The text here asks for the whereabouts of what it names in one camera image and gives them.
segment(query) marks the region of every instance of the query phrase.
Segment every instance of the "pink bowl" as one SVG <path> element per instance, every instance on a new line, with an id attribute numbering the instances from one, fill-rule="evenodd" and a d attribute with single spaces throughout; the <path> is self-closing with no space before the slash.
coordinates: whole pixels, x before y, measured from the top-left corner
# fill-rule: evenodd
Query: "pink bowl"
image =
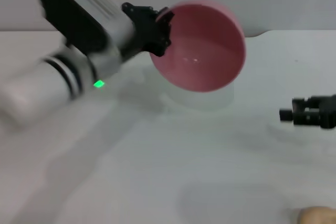
<path id="1" fill-rule="evenodd" d="M 245 39 L 234 14 L 208 0 L 179 3 L 170 10 L 172 44 L 162 57 L 151 54 L 158 71 L 186 90 L 209 92 L 231 83 L 245 62 Z"/>

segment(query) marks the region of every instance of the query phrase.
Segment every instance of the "green led light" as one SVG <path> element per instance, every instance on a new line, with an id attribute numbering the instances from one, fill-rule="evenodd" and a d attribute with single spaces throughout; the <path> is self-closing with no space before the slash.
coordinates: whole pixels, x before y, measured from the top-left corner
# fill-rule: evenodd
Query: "green led light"
<path id="1" fill-rule="evenodd" d="M 105 85 L 105 82 L 103 82 L 102 80 L 99 80 L 94 84 L 94 86 L 98 89 L 103 87 L 104 85 Z"/>

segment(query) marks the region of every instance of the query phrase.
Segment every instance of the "white tabletop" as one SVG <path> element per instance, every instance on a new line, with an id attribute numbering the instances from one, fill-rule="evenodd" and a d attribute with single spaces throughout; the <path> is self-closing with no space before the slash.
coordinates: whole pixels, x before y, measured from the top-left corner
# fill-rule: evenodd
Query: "white tabletop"
<path id="1" fill-rule="evenodd" d="M 0 33 L 0 78 L 59 40 Z M 0 223 L 270 224 L 290 223 L 297 208 L 336 207 L 336 130 L 278 116 L 293 97 L 336 92 L 336 31 L 270 31 L 246 43 L 234 84 L 192 109 L 167 99 L 143 54 L 27 129 L 3 119 Z"/>

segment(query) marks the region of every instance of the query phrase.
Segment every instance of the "black clamp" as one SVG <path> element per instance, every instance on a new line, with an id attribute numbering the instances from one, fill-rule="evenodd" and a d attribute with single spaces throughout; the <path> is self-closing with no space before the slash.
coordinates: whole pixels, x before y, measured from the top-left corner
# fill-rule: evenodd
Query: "black clamp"
<path id="1" fill-rule="evenodd" d="M 165 7 L 156 11 L 151 6 L 134 6 L 130 3 L 124 3 L 121 6 L 123 12 L 133 21 L 135 26 L 135 35 L 131 41 L 121 49 L 123 61 L 129 60 L 134 55 L 147 51 L 161 57 L 164 55 L 168 46 L 170 46 L 170 21 L 174 14 L 165 12 Z"/>
<path id="2" fill-rule="evenodd" d="M 333 129 L 336 127 L 336 95 L 293 99 L 292 110 L 280 110 L 279 114 L 282 122 Z"/>

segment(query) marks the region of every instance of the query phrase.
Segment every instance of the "black stripe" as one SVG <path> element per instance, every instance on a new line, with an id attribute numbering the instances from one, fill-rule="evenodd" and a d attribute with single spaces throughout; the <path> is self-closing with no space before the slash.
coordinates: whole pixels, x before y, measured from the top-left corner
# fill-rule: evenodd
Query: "black stripe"
<path id="1" fill-rule="evenodd" d="M 82 80 L 80 79 L 80 74 L 76 66 L 74 66 L 74 64 L 70 60 L 68 60 L 64 55 L 57 54 L 57 55 L 54 55 L 54 57 L 58 59 L 59 61 L 61 61 L 65 66 L 67 66 L 68 69 L 73 73 L 77 81 L 77 84 L 78 84 L 79 93 L 82 94 L 83 93 L 83 83 L 82 83 Z"/>
<path id="2" fill-rule="evenodd" d="M 61 76 L 63 77 L 63 79 L 65 80 L 65 82 L 68 85 L 71 99 L 74 99 L 75 98 L 75 94 L 73 93 L 74 91 L 73 91 L 73 88 L 72 88 L 72 85 L 71 85 L 71 81 L 70 81 L 67 73 L 64 71 L 64 69 L 59 64 L 57 64 L 56 62 L 54 62 L 54 61 L 52 61 L 50 59 L 44 59 L 44 62 L 46 62 L 49 65 L 51 65 L 53 68 L 55 68 L 61 74 Z"/>
<path id="3" fill-rule="evenodd" d="M 95 83 L 95 82 L 98 81 L 97 71 L 96 71 L 94 65 L 92 64 L 92 62 L 90 60 L 90 57 L 87 57 L 87 59 L 88 59 L 89 67 L 90 67 L 91 72 L 92 72 L 93 82 Z"/>

